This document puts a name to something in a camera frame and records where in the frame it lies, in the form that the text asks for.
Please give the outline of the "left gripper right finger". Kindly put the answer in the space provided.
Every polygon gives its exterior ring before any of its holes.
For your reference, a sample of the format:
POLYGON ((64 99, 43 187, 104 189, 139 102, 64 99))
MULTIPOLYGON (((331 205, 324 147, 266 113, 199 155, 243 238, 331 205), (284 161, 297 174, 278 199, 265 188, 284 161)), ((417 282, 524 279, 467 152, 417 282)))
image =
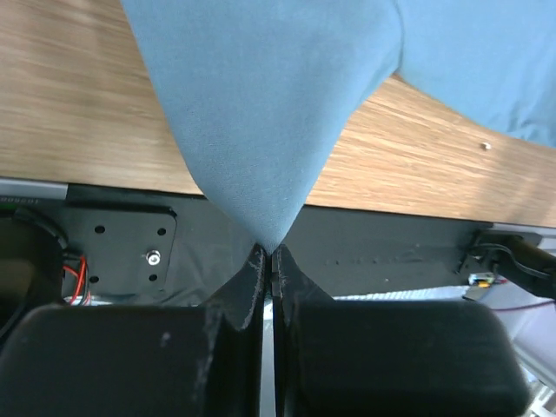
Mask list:
POLYGON ((500 320, 470 301, 337 301, 272 256, 280 416, 518 416, 530 394, 500 320))

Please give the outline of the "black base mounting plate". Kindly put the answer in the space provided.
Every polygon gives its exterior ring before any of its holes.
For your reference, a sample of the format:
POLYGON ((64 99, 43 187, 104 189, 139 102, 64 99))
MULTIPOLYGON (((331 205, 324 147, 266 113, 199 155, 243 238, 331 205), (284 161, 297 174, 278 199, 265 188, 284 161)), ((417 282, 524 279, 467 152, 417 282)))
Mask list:
MULTIPOLYGON (((194 306, 245 262, 253 242, 193 195, 69 184, 64 200, 1 197, 61 229, 85 255, 95 301, 194 306)), ((457 286, 455 272, 485 222, 307 206, 285 238, 300 270, 333 296, 457 286)))

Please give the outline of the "blue-grey t shirt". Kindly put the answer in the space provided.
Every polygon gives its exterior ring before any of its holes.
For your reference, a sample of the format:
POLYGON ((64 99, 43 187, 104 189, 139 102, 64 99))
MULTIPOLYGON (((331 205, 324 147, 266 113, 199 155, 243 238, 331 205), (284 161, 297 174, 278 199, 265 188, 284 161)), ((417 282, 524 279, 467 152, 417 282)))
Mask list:
POLYGON ((555 144, 552 1, 125 1, 196 185, 275 250, 348 118, 391 75, 555 144))

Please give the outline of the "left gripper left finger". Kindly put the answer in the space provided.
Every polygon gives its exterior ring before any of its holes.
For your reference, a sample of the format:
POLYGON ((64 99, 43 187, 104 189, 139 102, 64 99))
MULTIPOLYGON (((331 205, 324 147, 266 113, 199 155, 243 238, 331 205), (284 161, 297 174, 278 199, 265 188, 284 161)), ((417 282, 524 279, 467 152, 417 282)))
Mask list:
POLYGON ((256 416, 266 254, 196 307, 42 307, 1 353, 4 416, 256 416))

